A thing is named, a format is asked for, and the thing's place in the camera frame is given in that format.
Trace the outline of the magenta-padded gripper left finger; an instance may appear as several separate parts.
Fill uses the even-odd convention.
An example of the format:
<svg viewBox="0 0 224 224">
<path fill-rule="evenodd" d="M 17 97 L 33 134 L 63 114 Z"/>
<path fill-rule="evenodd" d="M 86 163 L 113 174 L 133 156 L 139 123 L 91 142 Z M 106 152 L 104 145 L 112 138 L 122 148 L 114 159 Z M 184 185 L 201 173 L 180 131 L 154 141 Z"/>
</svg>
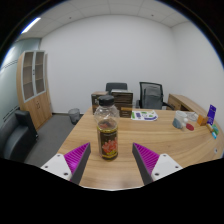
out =
<svg viewBox="0 0 224 224">
<path fill-rule="evenodd" d="M 90 152 L 90 144 L 86 143 L 65 155 L 57 153 L 42 166 L 42 169 L 65 180 L 79 184 Z"/>
</svg>

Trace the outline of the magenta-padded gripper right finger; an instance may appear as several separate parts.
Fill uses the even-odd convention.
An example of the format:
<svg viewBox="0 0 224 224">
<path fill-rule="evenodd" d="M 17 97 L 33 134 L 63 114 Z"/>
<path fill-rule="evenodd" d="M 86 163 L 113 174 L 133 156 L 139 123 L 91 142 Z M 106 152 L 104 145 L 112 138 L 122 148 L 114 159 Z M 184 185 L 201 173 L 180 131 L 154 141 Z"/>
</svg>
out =
<svg viewBox="0 0 224 224">
<path fill-rule="evenodd" d="M 182 169 L 168 154 L 157 154 L 137 143 L 133 144 L 132 153 L 145 185 Z"/>
</svg>

